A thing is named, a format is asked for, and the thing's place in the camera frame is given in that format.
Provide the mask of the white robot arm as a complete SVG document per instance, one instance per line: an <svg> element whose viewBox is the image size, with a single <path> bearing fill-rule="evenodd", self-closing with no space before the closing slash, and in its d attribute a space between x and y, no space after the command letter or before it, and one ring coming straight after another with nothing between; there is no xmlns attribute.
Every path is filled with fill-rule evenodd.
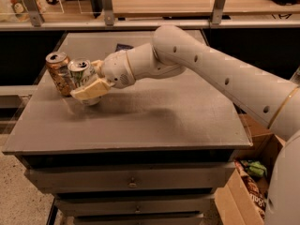
<svg viewBox="0 0 300 225"><path fill-rule="evenodd" d="M77 100L98 98L143 78L168 78L189 68L262 126L285 141L268 190L264 225L300 225L300 89L223 52L174 25L162 25L152 41L110 54L94 64L96 78L71 91Z"/></svg>

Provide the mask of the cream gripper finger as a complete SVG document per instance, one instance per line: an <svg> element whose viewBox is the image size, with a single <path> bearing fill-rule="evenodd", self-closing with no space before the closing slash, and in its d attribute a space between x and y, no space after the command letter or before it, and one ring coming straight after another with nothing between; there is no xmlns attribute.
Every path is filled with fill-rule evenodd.
<svg viewBox="0 0 300 225"><path fill-rule="evenodd" d="M112 86L114 86L113 82L98 78L94 82L72 90L70 94L78 100L98 98L106 95Z"/></svg>
<svg viewBox="0 0 300 225"><path fill-rule="evenodd" d="M96 74L99 76L99 78L102 78L103 74L102 74L101 67L103 65L103 61L102 60L96 60L96 61L93 61L91 63L91 65L93 66L93 68L94 68Z"/></svg>

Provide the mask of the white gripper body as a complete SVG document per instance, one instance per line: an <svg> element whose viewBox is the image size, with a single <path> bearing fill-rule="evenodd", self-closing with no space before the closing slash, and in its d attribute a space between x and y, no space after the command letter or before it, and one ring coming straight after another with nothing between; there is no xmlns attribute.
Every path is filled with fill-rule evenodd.
<svg viewBox="0 0 300 225"><path fill-rule="evenodd" d="M125 88L136 82L126 51L111 53L107 56L101 67L101 72L108 81L113 83L115 88Z"/></svg>

